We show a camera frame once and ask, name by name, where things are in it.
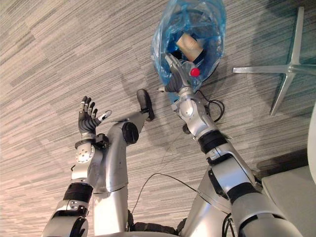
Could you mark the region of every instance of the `electrical wire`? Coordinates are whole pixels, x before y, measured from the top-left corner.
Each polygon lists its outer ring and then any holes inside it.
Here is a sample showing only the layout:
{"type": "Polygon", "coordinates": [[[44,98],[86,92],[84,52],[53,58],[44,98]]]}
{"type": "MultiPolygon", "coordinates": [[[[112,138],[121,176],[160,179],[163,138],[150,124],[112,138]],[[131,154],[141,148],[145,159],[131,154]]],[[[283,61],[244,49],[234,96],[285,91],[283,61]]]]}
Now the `electrical wire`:
{"type": "Polygon", "coordinates": [[[218,120],[220,120],[221,118],[222,118],[222,116],[224,115],[224,112],[225,112],[225,105],[224,105],[224,103],[222,102],[222,101],[220,101],[220,100],[209,100],[209,99],[207,99],[207,97],[203,94],[203,92],[201,91],[201,90],[197,90],[196,92],[195,92],[195,94],[196,93],[200,93],[202,96],[203,96],[203,98],[208,102],[208,104],[207,104],[207,107],[206,107],[206,113],[211,117],[211,111],[210,111],[210,105],[211,104],[215,104],[215,105],[217,105],[218,106],[218,108],[220,109],[220,115],[219,115],[219,117],[217,118],[217,119],[215,119],[214,120],[214,122],[217,122],[218,120]]]}
{"type": "Polygon", "coordinates": [[[176,180],[176,181],[182,183],[183,185],[187,186],[189,189],[193,190],[194,192],[197,192],[197,191],[196,191],[194,188],[192,188],[190,185],[186,184],[185,182],[182,182],[181,180],[179,180],[179,179],[177,179],[177,178],[175,178],[175,177],[172,177],[172,176],[167,175],[167,174],[154,173],[154,174],[152,174],[152,175],[146,180],[146,182],[144,183],[142,189],[140,190],[139,195],[138,195],[138,198],[137,198],[137,201],[136,201],[136,203],[135,203],[135,205],[134,205],[134,208],[133,208],[133,210],[132,210],[132,214],[133,214],[133,212],[134,212],[134,210],[135,210],[135,208],[136,208],[136,205],[137,205],[137,203],[138,203],[138,201],[139,201],[140,195],[142,194],[142,191],[143,191],[144,186],[147,184],[147,182],[148,182],[153,176],[158,175],[158,174],[159,174],[159,175],[166,176],[166,177],[169,177],[169,178],[172,178],[172,179],[174,179],[174,180],[176,180]]]}
{"type": "Polygon", "coordinates": [[[235,233],[234,233],[234,229],[233,229],[233,226],[232,226],[232,221],[230,219],[230,216],[232,214],[229,213],[225,219],[223,220],[223,225],[222,225],[222,237],[226,237],[227,236],[227,231],[228,231],[228,227],[230,227],[231,229],[231,232],[232,232],[232,235],[233,237],[235,237],[235,233]]]}

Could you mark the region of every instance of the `white seat cushion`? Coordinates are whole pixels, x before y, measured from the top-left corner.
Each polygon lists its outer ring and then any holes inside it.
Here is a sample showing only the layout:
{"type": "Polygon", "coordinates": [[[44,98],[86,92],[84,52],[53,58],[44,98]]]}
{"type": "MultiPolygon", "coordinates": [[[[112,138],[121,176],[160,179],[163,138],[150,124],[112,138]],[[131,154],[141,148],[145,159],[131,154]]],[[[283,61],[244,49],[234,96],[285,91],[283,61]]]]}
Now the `white seat cushion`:
{"type": "Polygon", "coordinates": [[[316,237],[316,185],[308,166],[265,177],[262,185],[304,237],[316,237]]]}

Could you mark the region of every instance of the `floor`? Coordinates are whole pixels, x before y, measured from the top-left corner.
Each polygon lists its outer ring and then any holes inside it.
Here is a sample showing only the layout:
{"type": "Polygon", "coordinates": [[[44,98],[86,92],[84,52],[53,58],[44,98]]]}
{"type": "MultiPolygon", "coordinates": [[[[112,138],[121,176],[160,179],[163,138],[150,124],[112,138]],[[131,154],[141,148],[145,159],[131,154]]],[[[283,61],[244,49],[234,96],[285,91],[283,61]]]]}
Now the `floor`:
{"type": "MultiPolygon", "coordinates": [[[[182,132],[158,75],[150,43],[166,0],[3,0],[0,2],[1,220],[4,237],[40,236],[70,182],[79,102],[89,95],[119,117],[138,110],[135,92],[146,88],[156,119],[128,147],[129,209],[154,172],[194,188],[207,163],[182,132]]],[[[287,61],[296,7],[305,6],[301,61],[316,63],[316,2],[224,0],[225,56],[201,88],[225,103],[219,128],[259,175],[278,157],[304,151],[316,100],[315,77],[298,75],[276,116],[269,115],[278,74],[233,74],[235,66],[287,61]]],[[[212,110],[213,117],[218,111],[212,110]]],[[[105,132],[104,123],[98,132],[105,132]]],[[[176,227],[195,193],[166,177],[143,190],[135,221],[176,227]]],[[[89,236],[93,224],[89,216],[89,236]]]]}

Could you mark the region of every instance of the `trash bag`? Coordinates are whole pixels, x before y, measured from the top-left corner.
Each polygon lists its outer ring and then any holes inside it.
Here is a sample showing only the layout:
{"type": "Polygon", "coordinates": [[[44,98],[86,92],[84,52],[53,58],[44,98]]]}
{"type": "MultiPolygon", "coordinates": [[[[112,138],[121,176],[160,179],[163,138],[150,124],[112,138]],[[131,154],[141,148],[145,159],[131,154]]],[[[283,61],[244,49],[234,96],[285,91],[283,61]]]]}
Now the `trash bag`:
{"type": "MultiPolygon", "coordinates": [[[[172,75],[164,56],[172,53],[180,61],[188,58],[177,42],[183,34],[190,35],[203,49],[196,63],[198,77],[190,76],[194,91],[198,90],[215,70],[224,52],[226,12],[221,0],[170,0],[154,34],[151,59],[160,80],[167,85],[172,75]]],[[[176,95],[170,95],[173,103],[176,95]]]]}

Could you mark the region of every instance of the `humanoid robot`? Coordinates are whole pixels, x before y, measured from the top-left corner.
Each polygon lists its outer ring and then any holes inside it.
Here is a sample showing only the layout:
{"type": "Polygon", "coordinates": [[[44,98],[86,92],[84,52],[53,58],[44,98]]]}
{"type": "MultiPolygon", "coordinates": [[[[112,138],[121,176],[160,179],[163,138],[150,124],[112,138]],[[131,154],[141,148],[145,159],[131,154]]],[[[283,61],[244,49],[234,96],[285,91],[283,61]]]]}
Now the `humanoid robot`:
{"type": "Polygon", "coordinates": [[[241,237],[301,237],[276,205],[256,190],[250,168],[206,114],[180,62],[171,54],[166,54],[165,59],[173,79],[160,90],[179,95],[172,108],[186,123],[209,164],[182,227],[173,234],[137,231],[127,209],[126,147],[137,142],[144,122],[155,118],[147,91],[140,89],[140,111],[118,120],[107,135],[96,135],[96,127],[111,111],[97,117],[94,103],[83,98],[79,109],[81,141],[75,145],[73,182],[42,236],[87,236],[86,216],[93,193],[93,225],[98,237],[220,237],[228,213],[241,237]]]}

